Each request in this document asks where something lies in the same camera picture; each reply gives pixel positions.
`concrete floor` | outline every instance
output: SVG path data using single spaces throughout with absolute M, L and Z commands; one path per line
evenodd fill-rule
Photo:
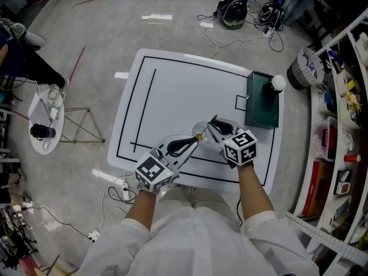
M 69 77 L 81 49 L 86 46 L 72 78 L 65 106 L 92 108 L 106 143 L 104 145 L 59 144 L 47 156 L 37 154 L 29 140 L 28 122 L 13 116 L 10 139 L 18 152 L 22 167 L 28 176 L 25 185 L 35 204 L 48 208 L 59 220 L 73 224 L 88 234 L 98 229 L 101 222 L 101 197 L 109 182 L 93 175 L 100 173 L 119 177 L 124 170 L 108 165 L 106 161 L 116 111 L 125 81 L 114 78 L 115 72 L 129 72 L 140 48 L 161 49 L 209 57 L 216 50 L 202 33 L 198 14 L 210 15 L 219 0 L 97 0 L 73 5 L 86 0 L 57 0 L 45 8 L 30 29 L 44 36 L 48 44 L 39 54 L 63 76 Z M 261 5 L 268 0 L 257 0 Z M 258 11 L 258 4 L 250 0 L 250 11 Z M 147 24 L 141 16 L 172 14 L 172 20 Z M 239 30 L 225 30 L 217 21 L 210 36 L 219 44 L 234 39 L 261 36 L 251 24 Z M 268 74 L 286 70 L 303 46 L 310 41 L 302 31 L 285 27 L 280 33 L 285 49 L 273 52 L 268 40 L 260 39 L 240 47 L 234 43 L 214 57 Z M 280 48 L 279 40 L 271 42 Z M 36 88 L 24 84 L 16 90 L 23 99 L 17 110 L 27 115 Z M 277 213 L 282 216 L 293 207 L 304 176 L 309 140 L 309 91 L 295 91 L 288 84 L 285 90 L 285 113 L 277 173 L 270 198 Z M 74 127 L 66 125 L 71 137 Z M 239 195 L 222 193 L 235 212 Z M 107 214 L 114 206 L 128 210 L 126 205 L 105 200 Z M 111 221 L 116 223 L 123 214 L 116 212 Z M 80 265 L 90 242 L 68 226 L 61 226 L 46 212 L 35 210 L 27 217 L 38 240 L 36 257 L 43 265 L 50 265 L 57 254 L 76 266 Z

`round white table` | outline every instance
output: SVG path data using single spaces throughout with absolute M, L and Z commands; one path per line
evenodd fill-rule
M 50 91 L 50 89 L 46 89 L 45 91 L 43 91 L 40 95 L 40 98 L 42 98 L 45 103 L 47 104 L 47 98 L 48 98 L 48 92 Z M 64 108 L 64 103 L 63 103 L 63 98 L 61 95 L 59 95 L 57 97 L 56 103 L 58 106 L 61 105 L 61 109 L 59 111 L 59 113 L 57 114 L 57 119 L 55 119 L 50 128 L 54 128 L 56 131 L 56 135 L 54 138 L 50 138 L 48 139 L 48 145 L 46 147 L 46 149 L 44 149 L 43 144 L 44 141 L 40 141 L 37 140 L 36 138 L 34 138 L 31 134 L 30 134 L 30 129 L 33 126 L 32 122 L 29 120 L 29 130 L 28 130 L 28 134 L 30 137 L 30 141 L 32 142 L 33 148 L 42 155 L 47 155 L 50 154 L 58 145 L 60 138 L 62 137 L 62 133 L 63 133 L 63 129 L 64 129 L 64 119 L 65 119 L 65 108 Z

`white cable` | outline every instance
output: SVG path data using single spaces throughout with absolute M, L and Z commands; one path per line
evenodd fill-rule
M 113 210 L 115 210 L 115 209 L 119 209 L 119 210 L 121 210 L 123 213 L 125 213 L 125 214 L 128 214 L 125 210 L 123 210 L 123 209 L 121 209 L 121 208 L 119 208 L 118 206 L 116 206 L 115 208 L 113 208 L 111 211 L 110 211 L 110 213 L 108 214 L 108 222 L 109 222 L 109 225 L 111 226 L 111 223 L 110 223 L 110 214 L 113 212 Z
M 232 44 L 232 43 L 234 43 L 234 42 L 237 42 L 237 41 L 239 41 L 239 45 L 240 46 L 242 46 L 242 47 L 244 47 L 245 45 L 246 45 L 246 41 L 253 41 L 253 40 L 256 40 L 256 39 L 262 39 L 262 38 L 264 38 L 263 36 L 262 37 L 257 37 L 257 38 L 253 38 L 253 39 L 245 39 L 245 40 L 241 40 L 241 39 L 236 39 L 236 40 L 234 40 L 234 41 L 231 41 L 230 43 L 228 43 L 228 44 L 225 44 L 225 45 L 218 45 L 217 43 L 215 43 L 212 39 L 211 39 L 211 37 L 208 35 L 208 28 L 203 28 L 203 34 L 205 34 L 205 36 L 208 38 L 208 40 L 210 40 L 211 41 L 211 43 L 213 44 L 213 45 L 215 45 L 216 46 L 216 48 L 217 48 L 217 51 L 210 57 L 210 58 L 212 58 L 212 57 L 214 57 L 216 54 L 218 54 L 218 52 L 219 52 L 219 48 L 225 48 L 226 46 L 229 46 L 230 44 Z
M 105 189 L 105 191 L 103 192 L 103 194 L 102 194 L 102 200 L 101 200 L 101 214 L 102 214 L 102 221 L 101 221 L 101 223 L 100 223 L 100 225 L 99 225 L 99 229 L 98 229 L 98 232 L 100 232 L 101 231 L 101 229 L 102 229 L 102 224 L 104 223 L 104 221 L 105 221 L 105 215 L 104 215 L 104 198 L 105 198 L 105 193 L 106 193 L 106 191 L 108 191 L 109 190 L 109 188 L 110 188 L 110 186 L 112 185 L 112 184 L 114 184 L 118 179 L 120 179 L 120 178 L 129 178 L 129 177 L 132 177 L 132 176 L 134 176 L 134 174 L 133 175 L 129 175 L 129 176 L 127 176 L 126 174 L 127 174 L 127 172 L 126 172 L 127 170 L 125 170 L 125 172 L 124 172 L 124 176 L 123 177 L 118 177 L 118 178 L 116 178 L 115 180 L 114 180 L 114 182 L 112 182 L 106 189 Z

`table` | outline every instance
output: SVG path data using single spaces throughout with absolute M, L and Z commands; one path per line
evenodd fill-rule
M 133 62 L 121 97 L 109 146 L 108 162 L 133 170 L 145 151 L 169 135 L 192 134 L 193 126 L 216 114 L 244 124 L 250 70 L 204 57 L 142 49 Z M 258 139 L 257 176 L 271 191 L 281 143 L 283 93 L 279 128 L 250 129 Z M 184 185 L 239 192 L 237 170 L 218 154 L 219 147 L 198 146 L 175 180 Z
M 45 91 L 43 91 L 40 95 L 40 98 L 42 98 L 45 103 L 47 104 L 47 98 L 48 98 L 48 92 L 50 91 L 50 89 L 46 89 Z M 37 93 L 34 95 L 33 97 L 33 101 L 29 107 L 28 110 L 28 117 L 31 115 L 31 113 L 33 112 L 33 109 L 36 106 L 36 102 L 38 101 L 38 96 Z M 65 118 L 65 108 L 64 108 L 64 104 L 63 104 L 63 99 L 62 96 L 59 95 L 57 97 L 56 103 L 60 103 L 61 105 L 61 109 L 60 112 L 57 116 L 57 119 L 54 120 L 50 126 L 50 128 L 54 128 L 56 131 L 56 135 L 54 138 L 50 138 L 49 139 L 49 144 L 46 150 L 43 149 L 43 141 L 39 141 L 36 138 L 33 138 L 33 136 L 30 134 L 30 129 L 33 126 L 32 122 L 29 120 L 29 130 L 28 130 L 28 134 L 29 134 L 29 138 L 30 141 L 32 142 L 32 146 L 34 148 L 34 150 L 36 150 L 39 154 L 42 155 L 47 155 L 50 154 L 58 145 L 60 138 L 62 137 L 62 133 L 63 133 L 63 129 L 64 129 L 64 118 Z

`dark green container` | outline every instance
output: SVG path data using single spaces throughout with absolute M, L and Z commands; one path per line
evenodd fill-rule
M 279 95 L 270 95 L 263 88 L 273 76 L 252 72 L 247 81 L 246 125 L 272 130 L 278 128 Z

